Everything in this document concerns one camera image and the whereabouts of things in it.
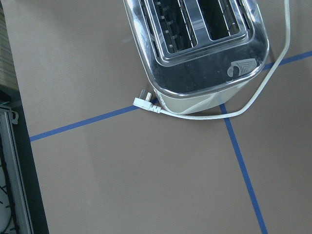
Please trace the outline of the cream toaster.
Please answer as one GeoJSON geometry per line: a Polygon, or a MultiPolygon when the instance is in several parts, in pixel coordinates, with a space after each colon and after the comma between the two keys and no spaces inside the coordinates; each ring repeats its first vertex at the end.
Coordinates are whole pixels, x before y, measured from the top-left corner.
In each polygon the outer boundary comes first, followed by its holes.
{"type": "Polygon", "coordinates": [[[264,68],[269,40],[255,0],[126,0],[148,80],[172,114],[231,99],[264,68]]]}

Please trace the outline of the brown paper table cover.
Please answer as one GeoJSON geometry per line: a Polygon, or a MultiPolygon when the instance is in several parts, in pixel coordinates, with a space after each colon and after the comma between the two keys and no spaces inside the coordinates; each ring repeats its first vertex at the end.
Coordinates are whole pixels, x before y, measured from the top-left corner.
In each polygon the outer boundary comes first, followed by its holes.
{"type": "Polygon", "coordinates": [[[121,0],[2,2],[52,234],[309,234],[312,3],[228,120],[134,109],[151,90],[121,0]]]}

